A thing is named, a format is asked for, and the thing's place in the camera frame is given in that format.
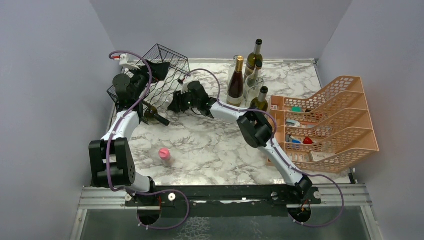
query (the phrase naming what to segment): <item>cable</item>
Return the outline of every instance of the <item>cable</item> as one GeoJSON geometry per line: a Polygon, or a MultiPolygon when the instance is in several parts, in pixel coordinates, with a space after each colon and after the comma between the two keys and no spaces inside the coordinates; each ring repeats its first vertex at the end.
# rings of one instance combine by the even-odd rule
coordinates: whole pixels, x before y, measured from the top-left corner
{"type": "MultiPolygon", "coordinates": [[[[116,120],[115,127],[113,128],[112,133],[109,136],[109,140],[107,141],[107,146],[106,146],[106,173],[107,173],[107,183],[109,184],[110,190],[112,190],[113,192],[117,192],[117,191],[120,191],[120,190],[125,190],[125,187],[122,186],[122,187],[114,188],[114,185],[112,183],[111,161],[110,161],[112,138],[114,137],[115,132],[118,129],[119,125],[121,124],[122,120],[146,97],[146,94],[150,90],[150,86],[152,84],[152,69],[150,68],[149,64],[147,63],[147,61],[143,57],[141,57],[140,55],[138,55],[136,53],[130,52],[130,51],[118,50],[118,51],[111,52],[109,54],[109,58],[113,60],[114,58],[112,57],[112,55],[118,54],[118,53],[120,53],[120,54],[131,54],[131,55],[136,56],[137,58],[139,58],[141,61],[143,61],[143,63],[146,65],[146,67],[148,69],[149,79],[148,79],[148,84],[147,84],[147,86],[146,86],[143,94],[141,95],[141,97],[123,114],[122,117],[120,117],[119,119],[116,120]]],[[[185,214],[184,219],[180,223],[178,223],[178,224],[176,224],[174,226],[170,226],[170,227],[150,227],[151,229],[168,230],[168,229],[176,228],[176,227],[180,226],[181,224],[183,224],[187,220],[187,218],[189,216],[189,213],[190,213],[189,199],[181,191],[174,190],[174,189],[162,190],[162,191],[153,192],[153,193],[143,193],[143,192],[137,192],[136,191],[135,194],[136,195],[141,195],[141,196],[153,196],[153,195],[161,194],[161,193],[165,193],[165,192],[177,192],[177,193],[180,193],[184,197],[185,202],[187,203],[187,213],[185,214]]]]}
{"type": "Polygon", "coordinates": [[[272,148],[274,148],[274,150],[275,150],[275,152],[278,154],[278,156],[283,160],[283,162],[290,168],[290,169],[292,169],[292,170],[294,170],[295,172],[297,172],[297,173],[300,173],[300,174],[302,174],[302,175],[306,175],[306,176],[308,176],[308,177],[311,177],[311,178],[315,178],[315,177],[322,177],[322,178],[325,178],[325,179],[327,179],[327,180],[329,180],[330,182],[332,182],[335,186],[336,186],[336,188],[337,188],[337,190],[339,191],[339,193],[340,193],[340,197],[341,197],[341,209],[340,209],[340,212],[338,213],[338,215],[333,219],[333,220],[331,220],[331,221],[329,221],[329,222],[327,222],[327,223],[324,223],[324,224],[318,224],[318,225],[313,225],[313,224],[307,224],[307,223],[303,223],[303,222],[299,222],[299,221],[296,221],[296,220],[294,220],[293,219],[293,221],[295,222],[295,223],[297,223],[297,224],[299,224],[299,225],[302,225],[302,226],[305,226],[305,227],[309,227],[309,228],[321,228],[321,227],[326,227],[326,226],[328,226],[328,225],[330,225],[330,224],[332,224],[332,223],[334,223],[335,221],[337,221],[341,216],[342,216],[342,213],[343,213],[343,211],[344,211],[344,209],[345,209],[345,198],[344,198],[344,196],[343,196],[343,192],[342,192],[342,189],[340,188],[340,186],[334,181],[334,180],[332,180],[331,178],[329,178],[328,176],[326,176],[326,175],[323,175],[323,174],[309,174],[309,173],[306,173],[306,172],[303,172],[303,171],[301,171],[300,169],[298,169],[296,166],[292,166],[290,163],[288,163],[287,161],[286,161],[286,159],[284,159],[284,157],[281,155],[281,153],[280,153],[280,151],[278,150],[278,148],[276,147],[276,145],[275,145],[275,143],[274,143],[274,136],[275,136],[275,134],[276,134],[276,132],[277,132],[277,121],[275,120],[275,118],[271,115],[271,114],[269,114],[268,112],[266,112],[266,111],[262,111],[262,110],[259,110],[259,109],[249,109],[249,108],[247,108],[247,109],[239,109],[239,108],[234,108],[234,107],[231,107],[231,106],[228,106],[228,105],[225,105],[225,104],[223,104],[221,101],[220,101],[220,94],[221,94],[221,85],[220,85],[220,81],[218,80],[218,78],[217,78],[217,76],[215,76],[215,74],[213,74],[211,71],[209,71],[209,70],[207,70],[207,69],[204,69],[204,68],[197,68],[197,69],[194,69],[194,70],[191,70],[189,73],[187,73],[185,76],[184,76],[184,79],[189,75],[189,74],[191,74],[191,73],[193,73],[193,72],[196,72],[196,71],[205,71],[205,72],[207,72],[207,73],[209,73],[209,74],[211,74],[212,76],[213,76],[213,78],[215,78],[215,80],[216,80],[216,82],[218,83],[218,94],[217,94],[217,97],[216,97],[216,102],[221,106],[221,107],[223,107],[223,108],[226,108],[226,109],[229,109],[229,110],[233,110],[233,111],[236,111],[236,112],[241,112],[241,113],[244,113],[244,112],[258,112],[258,113],[262,113],[262,114],[265,114],[265,115],[267,115],[271,120],[272,120],[272,122],[274,123],[274,131],[272,132],[272,136],[271,136],[271,146],[272,146],[272,148]]]}
{"type": "Polygon", "coordinates": [[[157,195],[157,194],[162,194],[162,193],[167,193],[167,192],[179,193],[179,194],[181,194],[184,197],[184,200],[187,203],[187,212],[185,213],[185,216],[182,219],[182,221],[180,221],[179,223],[177,223],[177,224],[175,224],[173,226],[167,226],[167,227],[149,226],[149,225],[144,225],[140,221],[140,216],[137,213],[137,221],[138,221],[138,225],[139,226],[146,227],[146,229],[170,230],[170,229],[174,229],[174,228],[177,228],[177,227],[181,226],[181,224],[183,224],[189,218],[189,214],[190,214],[190,202],[189,202],[189,199],[187,198],[187,196],[182,191],[175,190],[175,189],[167,189],[167,190],[162,190],[162,191],[157,191],[157,192],[152,192],[152,193],[136,192],[135,194],[136,195],[141,195],[141,196],[154,196],[154,195],[157,195]]]}

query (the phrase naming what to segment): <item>red object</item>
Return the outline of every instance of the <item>red object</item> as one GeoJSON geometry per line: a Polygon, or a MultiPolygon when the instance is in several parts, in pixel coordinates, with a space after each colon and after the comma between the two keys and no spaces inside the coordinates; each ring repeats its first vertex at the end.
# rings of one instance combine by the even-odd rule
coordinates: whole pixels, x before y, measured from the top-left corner
{"type": "Polygon", "coordinates": [[[303,144],[314,144],[314,142],[309,137],[305,137],[303,144]]]}

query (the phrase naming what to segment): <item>green glass bottle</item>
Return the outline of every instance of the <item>green glass bottle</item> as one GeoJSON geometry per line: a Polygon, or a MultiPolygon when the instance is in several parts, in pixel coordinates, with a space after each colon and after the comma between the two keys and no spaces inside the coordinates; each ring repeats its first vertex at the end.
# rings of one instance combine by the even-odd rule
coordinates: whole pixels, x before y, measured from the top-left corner
{"type": "Polygon", "coordinates": [[[251,74],[253,74],[255,70],[255,60],[261,60],[264,61],[264,58],[261,55],[261,47],[262,47],[262,39],[256,40],[256,45],[254,46],[254,51],[249,54],[247,57],[247,64],[246,64],[246,70],[244,71],[244,78],[245,81],[251,74]]]}
{"type": "Polygon", "coordinates": [[[259,96],[252,100],[250,104],[250,108],[259,109],[264,112],[267,112],[268,111],[267,93],[268,93],[268,87],[263,86],[260,89],[259,96]]]}

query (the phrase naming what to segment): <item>marble table top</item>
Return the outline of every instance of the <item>marble table top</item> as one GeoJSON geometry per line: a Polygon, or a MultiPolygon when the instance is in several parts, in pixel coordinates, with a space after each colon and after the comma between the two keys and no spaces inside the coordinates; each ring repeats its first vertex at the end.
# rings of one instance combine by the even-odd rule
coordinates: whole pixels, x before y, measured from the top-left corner
{"type": "MultiPolygon", "coordinates": [[[[227,97],[228,68],[231,61],[192,61],[190,69],[210,70],[220,80],[220,99],[227,97]]],[[[321,87],[313,63],[265,61],[262,77],[268,97],[280,95],[307,98],[321,87]]],[[[207,72],[194,72],[186,81],[200,81],[209,96],[217,96],[218,84],[207,72]]],[[[266,165],[266,156],[247,145],[235,123],[196,115],[192,111],[167,110],[170,99],[161,99],[159,113],[170,121],[141,123],[129,141],[136,171],[150,176],[157,185],[259,185],[284,184],[275,167],[266,165]],[[164,166],[158,152],[168,148],[175,163],[164,166]]],[[[349,183],[347,172],[324,173],[338,183],[349,183]]],[[[312,178],[315,184],[330,183],[312,178]]]]}

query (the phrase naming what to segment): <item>plastic organizer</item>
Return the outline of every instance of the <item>plastic organizer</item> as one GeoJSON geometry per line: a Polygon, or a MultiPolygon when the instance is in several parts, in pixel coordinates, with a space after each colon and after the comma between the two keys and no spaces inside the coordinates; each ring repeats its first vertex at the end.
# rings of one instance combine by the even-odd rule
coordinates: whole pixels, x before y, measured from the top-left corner
{"type": "Polygon", "coordinates": [[[302,170],[340,173],[379,151],[360,77],[339,76],[307,99],[271,96],[269,106],[276,140],[302,170]],[[306,137],[313,143],[303,144],[306,137]]]}

